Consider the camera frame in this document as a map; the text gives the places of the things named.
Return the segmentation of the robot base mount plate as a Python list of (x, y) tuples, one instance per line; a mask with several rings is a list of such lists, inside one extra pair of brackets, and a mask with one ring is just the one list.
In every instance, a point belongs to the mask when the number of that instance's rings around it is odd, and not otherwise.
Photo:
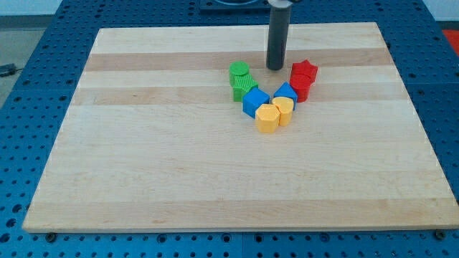
[(269, 10), (267, 0), (198, 0), (201, 13)]

